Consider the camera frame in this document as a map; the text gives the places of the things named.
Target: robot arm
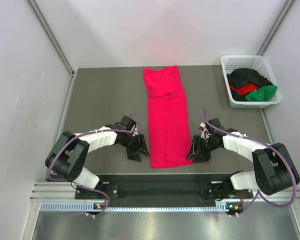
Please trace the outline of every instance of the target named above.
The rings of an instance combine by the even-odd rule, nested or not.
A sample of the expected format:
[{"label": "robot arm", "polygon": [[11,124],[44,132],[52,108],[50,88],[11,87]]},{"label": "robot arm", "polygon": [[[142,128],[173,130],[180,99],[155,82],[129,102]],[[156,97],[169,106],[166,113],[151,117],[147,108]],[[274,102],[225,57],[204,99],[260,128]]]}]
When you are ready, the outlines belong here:
[{"label": "robot arm", "polygon": [[[115,125],[108,124],[100,129],[96,129],[95,134],[79,137],[56,160],[52,170],[68,182],[95,189],[100,179],[84,167],[88,153],[105,146],[120,144],[126,148],[127,158],[130,160],[141,162],[139,153],[146,156],[150,155],[143,134],[120,132],[134,131],[136,127],[137,124],[134,120],[124,116]],[[45,166],[49,168],[62,147],[78,135],[80,133],[64,132],[46,158]]]},{"label": "robot arm", "polygon": [[[210,124],[223,129],[217,118],[209,121]],[[224,148],[253,162],[254,171],[237,172],[229,179],[229,187],[233,191],[251,189],[261,190],[266,195],[272,195],[292,186],[291,176],[281,159],[269,148],[250,139],[242,138],[243,135],[235,129],[228,129],[239,137],[223,134],[201,123],[201,135],[195,135],[192,140],[191,150],[187,158],[193,162],[206,162],[210,160],[211,151]],[[288,162],[296,183],[300,182],[299,174],[286,149],[281,143],[271,145],[278,150]]]}]

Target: gray table surface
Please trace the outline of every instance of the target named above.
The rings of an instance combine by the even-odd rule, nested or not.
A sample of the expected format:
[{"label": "gray table surface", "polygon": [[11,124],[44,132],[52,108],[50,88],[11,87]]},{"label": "gray table surface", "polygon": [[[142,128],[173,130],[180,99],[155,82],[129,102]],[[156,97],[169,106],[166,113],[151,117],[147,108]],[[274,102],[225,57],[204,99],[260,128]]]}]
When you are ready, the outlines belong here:
[{"label": "gray table surface", "polygon": [[[148,95],[142,75],[144,67],[80,68],[74,82],[64,130],[84,133],[105,124],[114,124],[123,115],[141,113],[136,122],[147,129]],[[260,109],[231,108],[226,86],[219,65],[180,66],[182,84],[187,97],[191,137],[198,134],[202,122],[201,108],[208,119],[219,118],[225,128],[269,141]],[[120,145],[103,147],[89,153],[85,166],[94,173],[233,173],[250,171],[253,165],[247,159],[224,149],[212,152],[209,162],[190,166],[152,169],[150,159],[142,156],[142,162],[128,160]]]},{"label": "gray table surface", "polygon": [[224,212],[106,212],[95,220],[72,214],[40,212],[33,240],[300,240],[291,208],[264,202],[239,218]]}]

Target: folded red fabric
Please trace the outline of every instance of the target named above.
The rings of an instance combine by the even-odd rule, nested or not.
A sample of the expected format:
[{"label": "folded red fabric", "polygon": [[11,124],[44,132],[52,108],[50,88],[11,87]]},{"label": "folded red fabric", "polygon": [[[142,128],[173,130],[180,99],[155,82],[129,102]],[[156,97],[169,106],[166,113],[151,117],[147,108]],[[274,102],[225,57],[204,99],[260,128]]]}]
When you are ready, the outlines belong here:
[{"label": "folded red fabric", "polygon": [[252,82],[247,83],[246,85],[240,87],[240,88],[235,88],[234,86],[230,85],[230,88],[235,91],[237,94],[244,95],[251,93],[254,90],[258,90],[260,86],[253,84]]},{"label": "folded red fabric", "polygon": [[143,70],[148,92],[148,129],[152,168],[191,165],[187,98],[177,66]]}]

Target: metal frame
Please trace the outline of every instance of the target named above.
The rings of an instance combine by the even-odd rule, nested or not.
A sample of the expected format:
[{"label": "metal frame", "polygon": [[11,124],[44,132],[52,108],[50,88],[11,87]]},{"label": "metal frame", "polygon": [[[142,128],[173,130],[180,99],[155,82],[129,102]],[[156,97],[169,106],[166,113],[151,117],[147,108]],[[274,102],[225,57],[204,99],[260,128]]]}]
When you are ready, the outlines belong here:
[{"label": "metal frame", "polygon": [[29,6],[31,7],[33,13],[35,14],[37,20],[39,21],[40,25],[42,26],[44,32],[46,33],[47,37],[49,38],[51,44],[53,45],[56,53],[58,54],[58,56],[60,57],[61,61],[63,62],[65,68],[67,69],[67,71],[71,74],[74,75],[75,71],[74,69],[71,67],[66,55],[64,54],[63,50],[61,49],[55,35],[53,34],[53,32],[51,31],[45,17],[43,16],[38,4],[36,3],[35,0],[26,0],[27,3],[29,4]]},{"label": "metal frame", "polygon": [[[270,143],[273,144],[273,143],[276,142],[276,137],[273,134],[272,127],[271,127],[270,122],[268,120],[266,111],[264,109],[262,109],[261,110],[261,114],[262,114],[262,117],[263,117],[263,121],[264,121],[264,125],[265,125],[265,128],[266,128],[266,131],[267,131],[269,139],[270,139]],[[287,193],[287,191],[288,190],[282,191],[282,192],[278,193],[278,194],[281,194],[281,193],[284,192],[284,195],[281,195],[280,199],[281,198],[286,198],[285,202],[289,201],[290,198],[291,198],[291,197],[287,197],[287,195],[285,195]],[[293,202],[293,204],[291,205],[291,209],[292,209],[292,214],[294,216],[297,228],[298,228],[299,233],[300,233],[300,190],[299,190],[299,188],[297,190],[297,197],[296,197],[295,201]]]},{"label": "metal frame", "polygon": [[263,56],[265,51],[267,50],[269,44],[273,40],[274,36],[276,35],[279,27],[281,26],[283,20],[286,18],[289,10],[292,8],[293,4],[296,2],[296,0],[287,0],[282,8],[282,10],[279,13],[279,16],[275,20],[273,26],[271,27],[271,30],[269,31],[268,35],[266,36],[265,40],[263,41],[263,44],[261,45],[257,55]]},{"label": "metal frame", "polygon": [[[72,91],[74,88],[74,82],[75,82],[76,76],[77,76],[77,73],[75,72],[69,81],[69,85],[68,85],[68,88],[67,88],[64,100],[63,100],[63,107],[62,107],[61,114],[59,117],[58,126],[55,131],[55,135],[54,135],[53,142],[51,143],[51,147],[53,147],[53,145],[57,141],[59,135],[61,134],[61,132],[64,128],[64,124],[65,124],[65,120],[66,120],[66,116],[67,116],[69,103],[70,103]],[[62,184],[62,183],[59,182],[56,185],[54,185],[54,182],[49,182],[49,183],[44,182],[44,179],[46,178],[46,176],[47,176],[47,171],[42,176],[43,182],[37,182],[34,184],[34,186],[33,186],[34,190],[35,189],[38,190],[38,188],[39,188],[38,186],[45,186],[45,191],[48,191],[48,192],[50,190],[63,191],[63,194],[67,195],[67,197],[64,198],[63,201],[71,201],[74,199],[74,194],[75,194],[74,191],[75,190],[73,188],[71,188],[71,189],[68,188],[69,191],[64,192],[66,187],[65,188],[61,187],[60,184]],[[19,238],[20,240],[31,240],[33,238],[33,234],[34,234],[36,223],[37,223],[38,216],[39,216],[39,209],[41,207],[41,203],[43,200],[44,200],[43,195],[41,196],[41,198],[38,197],[36,200],[35,199],[29,200],[25,222],[24,222],[23,229],[22,229],[22,232],[21,232],[21,235]]]},{"label": "metal frame", "polygon": [[[28,208],[28,217],[26,224],[22,231],[22,240],[31,240],[35,231],[36,223],[39,216],[39,211],[42,204],[87,204],[97,203],[104,205],[103,199],[75,199],[76,189],[74,189],[69,182],[37,182],[34,185]],[[267,198],[276,203],[286,203],[290,200],[292,190],[287,189],[278,192],[274,195],[268,196]],[[223,204],[237,202],[237,199],[224,199],[217,203],[216,207],[141,207],[141,208],[128,208],[128,207],[110,207],[108,212],[225,212],[222,207]],[[263,202],[259,197],[255,200],[256,202]],[[298,190],[296,200],[291,206],[293,216],[296,221],[296,225],[300,232],[300,192]]]}]

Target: pink garment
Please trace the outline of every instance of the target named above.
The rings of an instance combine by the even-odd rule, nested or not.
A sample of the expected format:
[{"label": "pink garment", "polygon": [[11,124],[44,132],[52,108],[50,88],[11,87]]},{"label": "pink garment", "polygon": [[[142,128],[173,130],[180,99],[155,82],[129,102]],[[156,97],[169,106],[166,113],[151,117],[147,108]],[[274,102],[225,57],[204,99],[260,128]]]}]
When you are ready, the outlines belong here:
[{"label": "pink garment", "polygon": [[177,66],[143,70],[148,92],[148,128],[152,168],[191,165],[187,98]]}]

